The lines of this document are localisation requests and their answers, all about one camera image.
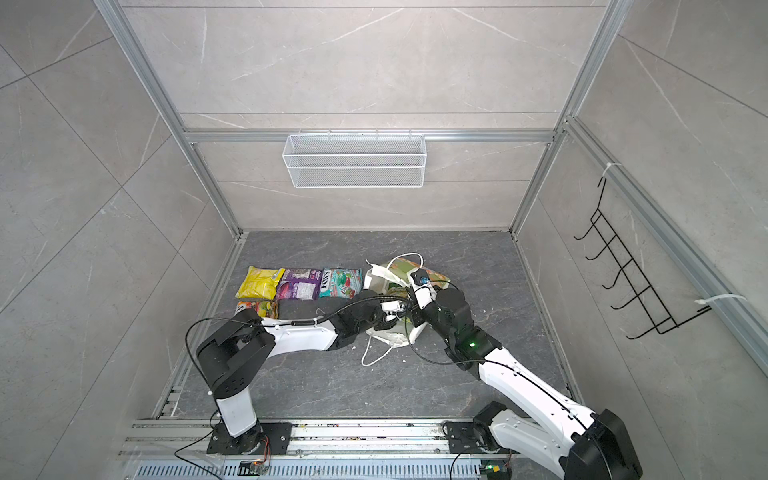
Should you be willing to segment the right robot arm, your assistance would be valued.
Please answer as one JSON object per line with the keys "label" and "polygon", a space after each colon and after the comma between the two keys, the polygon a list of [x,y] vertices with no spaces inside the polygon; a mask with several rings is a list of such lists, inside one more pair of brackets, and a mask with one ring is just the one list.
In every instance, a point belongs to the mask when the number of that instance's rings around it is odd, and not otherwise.
{"label": "right robot arm", "polygon": [[520,363],[474,323],[463,292],[411,287],[409,311],[444,341],[450,364],[511,400],[523,416],[500,403],[475,418],[484,448],[516,451],[560,479],[639,479],[643,468],[624,422],[612,411],[595,413],[561,394]]}

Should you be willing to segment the purple snack packet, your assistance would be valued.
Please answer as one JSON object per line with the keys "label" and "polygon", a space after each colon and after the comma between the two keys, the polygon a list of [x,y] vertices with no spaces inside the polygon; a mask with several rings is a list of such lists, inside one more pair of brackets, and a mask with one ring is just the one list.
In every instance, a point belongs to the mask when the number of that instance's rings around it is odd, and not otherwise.
{"label": "purple snack packet", "polygon": [[287,268],[277,287],[278,300],[313,301],[319,295],[322,270]]}

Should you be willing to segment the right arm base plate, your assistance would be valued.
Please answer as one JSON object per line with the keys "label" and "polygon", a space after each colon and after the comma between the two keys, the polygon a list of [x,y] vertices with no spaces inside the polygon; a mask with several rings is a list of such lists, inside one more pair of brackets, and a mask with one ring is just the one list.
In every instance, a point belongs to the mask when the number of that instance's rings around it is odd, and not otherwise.
{"label": "right arm base plate", "polygon": [[441,424],[441,430],[452,454],[518,455],[516,450],[497,445],[489,434],[482,433],[472,421],[445,421]]}

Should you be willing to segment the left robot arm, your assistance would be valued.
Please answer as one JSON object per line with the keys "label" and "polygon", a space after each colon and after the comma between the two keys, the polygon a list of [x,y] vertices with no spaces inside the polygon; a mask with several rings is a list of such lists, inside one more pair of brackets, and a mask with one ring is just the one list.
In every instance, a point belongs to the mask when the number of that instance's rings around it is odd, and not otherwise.
{"label": "left robot arm", "polygon": [[260,424],[250,392],[266,360],[345,348],[365,330],[396,319],[409,306],[405,297],[364,290],[332,312],[311,319],[274,321],[246,308],[230,318],[218,317],[218,329],[196,348],[185,338],[186,354],[205,381],[220,417],[211,428],[207,452],[269,455],[271,435]]}

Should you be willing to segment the teal mint candy packet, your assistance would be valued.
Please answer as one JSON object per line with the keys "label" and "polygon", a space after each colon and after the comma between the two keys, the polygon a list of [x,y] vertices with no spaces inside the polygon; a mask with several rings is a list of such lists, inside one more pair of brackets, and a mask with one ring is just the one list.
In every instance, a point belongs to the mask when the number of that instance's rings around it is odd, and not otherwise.
{"label": "teal mint candy packet", "polygon": [[352,299],[362,290],[360,269],[326,268],[322,271],[319,298]]}

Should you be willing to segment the floral paper bag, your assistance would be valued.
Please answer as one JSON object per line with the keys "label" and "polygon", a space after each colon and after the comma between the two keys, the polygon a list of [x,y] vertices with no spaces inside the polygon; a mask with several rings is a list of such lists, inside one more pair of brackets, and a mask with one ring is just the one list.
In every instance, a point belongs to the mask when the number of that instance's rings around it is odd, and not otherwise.
{"label": "floral paper bag", "polygon": [[[452,285],[450,278],[424,266],[424,257],[408,252],[393,257],[386,265],[369,262],[363,286],[385,297],[380,304],[383,319],[376,320],[365,333],[368,336],[361,358],[363,367],[372,367],[398,348],[412,345],[425,328],[425,321],[417,319],[418,299],[433,300],[438,290]],[[372,341],[387,346],[378,358],[368,360]]]}

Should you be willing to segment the orange blackcurrant candy packet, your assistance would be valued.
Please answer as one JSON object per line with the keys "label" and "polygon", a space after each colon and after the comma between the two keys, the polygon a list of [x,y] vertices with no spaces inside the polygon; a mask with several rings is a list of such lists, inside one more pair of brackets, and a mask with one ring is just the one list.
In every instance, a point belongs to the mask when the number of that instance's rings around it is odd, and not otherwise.
{"label": "orange blackcurrant candy packet", "polygon": [[278,319],[278,303],[271,300],[240,301],[235,308],[235,314],[244,310],[254,310],[261,318]]}

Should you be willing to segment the yellow snack packet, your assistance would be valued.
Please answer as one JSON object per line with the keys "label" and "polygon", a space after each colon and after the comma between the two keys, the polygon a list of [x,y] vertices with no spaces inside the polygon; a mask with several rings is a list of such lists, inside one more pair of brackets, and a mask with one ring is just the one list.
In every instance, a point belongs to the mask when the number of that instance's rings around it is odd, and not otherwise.
{"label": "yellow snack packet", "polygon": [[284,268],[262,269],[249,266],[246,277],[238,288],[237,299],[274,300],[277,287],[285,273]]}

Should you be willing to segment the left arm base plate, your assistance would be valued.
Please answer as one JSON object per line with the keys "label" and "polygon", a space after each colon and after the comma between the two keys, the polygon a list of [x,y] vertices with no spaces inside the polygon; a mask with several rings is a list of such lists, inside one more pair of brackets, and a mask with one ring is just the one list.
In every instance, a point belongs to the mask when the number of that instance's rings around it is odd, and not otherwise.
{"label": "left arm base plate", "polygon": [[289,422],[258,422],[244,434],[233,437],[223,421],[212,432],[207,454],[219,455],[264,455],[266,447],[269,453],[285,455],[291,438],[293,424]]}

